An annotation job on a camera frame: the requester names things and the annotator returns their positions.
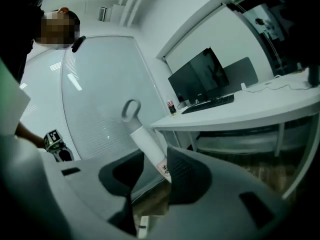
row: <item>keyboard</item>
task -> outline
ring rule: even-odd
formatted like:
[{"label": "keyboard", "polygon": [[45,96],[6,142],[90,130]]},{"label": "keyboard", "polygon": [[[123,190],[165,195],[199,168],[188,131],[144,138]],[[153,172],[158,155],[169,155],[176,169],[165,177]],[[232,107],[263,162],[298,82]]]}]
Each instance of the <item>keyboard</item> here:
[{"label": "keyboard", "polygon": [[232,103],[235,100],[235,95],[229,95],[226,97],[221,97],[221,98],[215,98],[211,101],[208,101],[206,103],[201,103],[199,105],[193,105],[189,108],[187,108],[185,111],[182,112],[182,114],[187,114],[187,113],[192,113],[200,110],[205,110],[205,109],[210,109],[214,108],[217,106],[221,106],[224,104]]}]

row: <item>frosted glass partition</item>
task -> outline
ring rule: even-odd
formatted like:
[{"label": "frosted glass partition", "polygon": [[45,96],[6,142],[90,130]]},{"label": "frosted glass partition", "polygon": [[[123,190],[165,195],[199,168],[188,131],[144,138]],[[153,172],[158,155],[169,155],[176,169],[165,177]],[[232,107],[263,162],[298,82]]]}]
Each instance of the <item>frosted glass partition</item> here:
[{"label": "frosted glass partition", "polygon": [[144,125],[166,115],[133,38],[87,38],[76,53],[65,52],[63,107],[82,159],[102,155],[120,159],[137,150],[121,120],[122,108],[132,98],[141,101],[138,117]]},{"label": "frosted glass partition", "polygon": [[26,63],[20,88],[31,101],[21,121],[29,130],[41,137],[47,132],[58,129],[74,158],[79,160],[62,108],[60,73],[64,53],[64,50],[50,50]]}]

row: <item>black monitor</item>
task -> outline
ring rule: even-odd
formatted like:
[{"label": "black monitor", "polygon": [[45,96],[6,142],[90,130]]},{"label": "black monitor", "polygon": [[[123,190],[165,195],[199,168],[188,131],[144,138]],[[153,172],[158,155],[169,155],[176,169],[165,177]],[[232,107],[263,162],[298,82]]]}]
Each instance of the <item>black monitor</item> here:
[{"label": "black monitor", "polygon": [[169,82],[180,102],[207,100],[207,94],[229,84],[218,58],[207,48],[169,77]]}]

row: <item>white desk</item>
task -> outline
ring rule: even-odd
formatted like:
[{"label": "white desk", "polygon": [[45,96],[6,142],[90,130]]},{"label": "white desk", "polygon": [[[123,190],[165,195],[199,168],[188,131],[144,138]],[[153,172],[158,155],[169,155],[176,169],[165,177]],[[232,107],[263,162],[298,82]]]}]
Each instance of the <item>white desk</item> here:
[{"label": "white desk", "polygon": [[320,86],[309,88],[308,70],[272,79],[252,86],[248,91],[234,94],[234,102],[205,110],[166,116],[150,127],[163,131],[228,131],[279,124],[275,155],[279,155],[284,134],[284,123],[306,116],[313,116],[310,138],[302,161],[296,170],[296,177],[283,193],[283,198],[296,188],[307,172],[320,142]]}]

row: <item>air vent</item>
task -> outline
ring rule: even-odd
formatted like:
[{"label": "air vent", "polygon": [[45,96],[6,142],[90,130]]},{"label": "air vent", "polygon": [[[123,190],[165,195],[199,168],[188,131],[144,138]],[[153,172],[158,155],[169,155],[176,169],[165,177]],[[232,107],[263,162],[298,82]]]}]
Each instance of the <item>air vent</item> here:
[{"label": "air vent", "polygon": [[107,11],[107,8],[105,7],[99,8],[98,21],[101,21],[101,22],[105,21],[106,11]]}]

